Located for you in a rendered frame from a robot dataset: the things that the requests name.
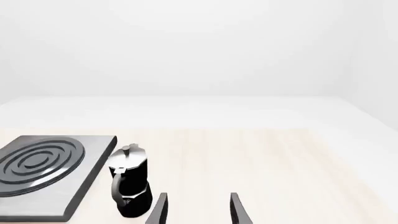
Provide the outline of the black moka pot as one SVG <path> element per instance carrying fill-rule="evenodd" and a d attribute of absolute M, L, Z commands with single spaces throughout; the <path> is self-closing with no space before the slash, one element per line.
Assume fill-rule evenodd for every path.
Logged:
<path fill-rule="evenodd" d="M 148 178 L 146 151 L 137 144 L 118 149 L 108 159 L 112 175 L 111 196 L 119 213 L 137 218 L 150 209 L 153 201 Z"/>

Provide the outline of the flat black stove plate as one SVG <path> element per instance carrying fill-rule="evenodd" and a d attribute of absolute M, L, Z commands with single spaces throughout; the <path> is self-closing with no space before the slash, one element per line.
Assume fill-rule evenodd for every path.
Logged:
<path fill-rule="evenodd" d="M 19 136 L 0 149 L 0 223 L 67 222 L 116 136 Z"/>

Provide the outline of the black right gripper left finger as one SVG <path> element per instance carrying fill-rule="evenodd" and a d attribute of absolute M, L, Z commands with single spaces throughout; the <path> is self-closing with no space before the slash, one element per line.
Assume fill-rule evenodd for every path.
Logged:
<path fill-rule="evenodd" d="M 168 215 L 168 195 L 163 192 L 147 218 L 145 224 L 166 224 Z"/>

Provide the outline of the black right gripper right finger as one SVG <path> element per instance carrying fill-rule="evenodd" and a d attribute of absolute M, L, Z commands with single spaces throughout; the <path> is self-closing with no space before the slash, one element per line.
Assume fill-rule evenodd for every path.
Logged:
<path fill-rule="evenodd" d="M 230 214 L 232 224 L 252 224 L 236 192 L 230 194 Z"/>

